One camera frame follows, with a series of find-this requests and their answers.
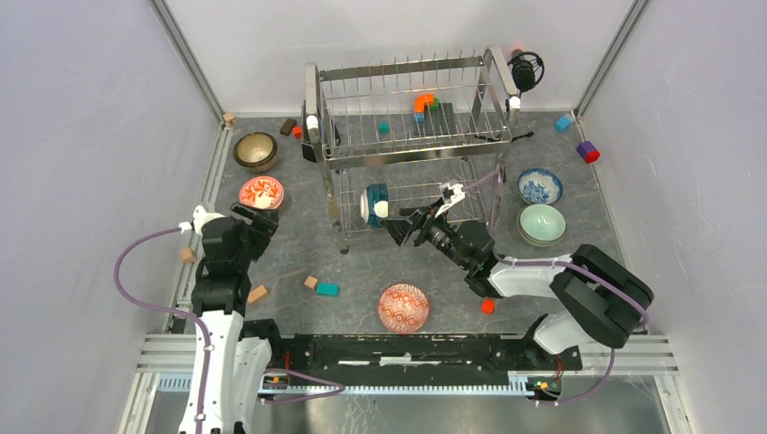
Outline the steel two-tier dish rack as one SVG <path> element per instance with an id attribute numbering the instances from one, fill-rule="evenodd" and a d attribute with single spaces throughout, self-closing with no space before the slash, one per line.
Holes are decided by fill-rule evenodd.
<path id="1" fill-rule="evenodd" d="M 308 137 L 342 253 L 371 230 L 360 215 L 360 196 L 368 184 L 387 184 L 392 207 L 417 206 L 438 195 L 441 176 L 436 167 L 441 160 L 457 160 L 457 177 L 465 182 L 476 176 L 468 164 L 473 156 L 493 155 L 495 168 L 503 169 L 512 142 L 486 143 L 474 138 L 469 128 L 478 79 L 473 57 L 483 52 L 397 58 L 337 69 L 307 64 Z M 453 104 L 456 135 L 414 135 L 413 102 L 426 93 L 440 103 Z M 389 123 L 388 135 L 378 131 L 382 121 Z M 333 124 L 341 136 L 340 146 L 334 146 Z M 363 184 L 353 184 L 357 176 Z"/>

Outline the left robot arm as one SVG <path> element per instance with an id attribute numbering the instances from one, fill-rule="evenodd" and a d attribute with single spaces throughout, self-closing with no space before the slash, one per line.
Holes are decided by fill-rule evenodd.
<path id="1" fill-rule="evenodd" d="M 279 227 L 275 210 L 234 203 L 227 215 L 201 205 L 178 225 L 201 238 L 191 295 L 195 324 L 194 369 L 181 433 L 250 433 L 259 381 L 277 366 L 284 344 L 272 319 L 244 318 L 251 264 Z"/>

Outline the brown glazed bowl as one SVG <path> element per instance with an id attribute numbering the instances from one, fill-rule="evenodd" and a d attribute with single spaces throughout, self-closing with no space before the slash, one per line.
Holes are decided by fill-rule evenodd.
<path id="1" fill-rule="evenodd" d="M 236 142 L 232 157 L 245 170 L 261 174 L 268 172 L 277 163 L 278 149 L 272 135 L 254 132 Z"/>

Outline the teal white cup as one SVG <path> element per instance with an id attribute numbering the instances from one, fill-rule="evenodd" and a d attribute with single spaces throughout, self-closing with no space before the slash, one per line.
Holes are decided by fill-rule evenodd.
<path id="1" fill-rule="evenodd" d="M 382 228 L 382 221 L 389 216 L 387 184 L 369 184 L 360 196 L 360 215 L 370 227 Z"/>

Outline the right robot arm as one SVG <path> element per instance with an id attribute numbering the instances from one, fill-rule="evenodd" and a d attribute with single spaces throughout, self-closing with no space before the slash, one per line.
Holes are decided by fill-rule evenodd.
<path id="1" fill-rule="evenodd" d="M 544 315 L 528 330 L 532 338 L 524 341 L 522 355 L 529 366 L 544 369 L 587 342 L 620 349 L 648 324 L 653 291 L 601 249 L 582 244 L 572 254 L 548 259 L 503 256 L 484 222 L 453 225 L 438 208 L 412 208 L 381 224 L 400 246 L 429 243 L 466 271 L 465 282 L 480 297 L 558 300 L 562 311 Z"/>

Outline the blue zigzag patterned bowl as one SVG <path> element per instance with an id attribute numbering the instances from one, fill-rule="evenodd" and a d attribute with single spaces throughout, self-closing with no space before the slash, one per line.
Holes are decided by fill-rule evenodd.
<path id="1" fill-rule="evenodd" d="M 408 335 L 418 332 L 427 322 L 431 305 L 425 293 L 408 283 L 386 288 L 381 294 L 378 316 L 390 332 Z"/>

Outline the pink patterned bowl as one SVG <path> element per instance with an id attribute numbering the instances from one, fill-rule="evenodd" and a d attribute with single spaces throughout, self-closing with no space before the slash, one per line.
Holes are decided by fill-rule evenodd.
<path id="1" fill-rule="evenodd" d="M 282 184 L 271 176 L 257 176 L 247 181 L 238 194 L 239 202 L 264 210 L 269 204 L 283 202 L 285 190 Z"/>

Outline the blue white floral bowl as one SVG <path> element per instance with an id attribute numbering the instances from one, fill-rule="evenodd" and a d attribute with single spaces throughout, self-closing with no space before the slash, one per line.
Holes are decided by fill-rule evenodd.
<path id="1" fill-rule="evenodd" d="M 551 171 L 543 168 L 525 170 L 517 178 L 517 189 L 528 204 L 552 205 L 563 196 L 563 184 Z"/>

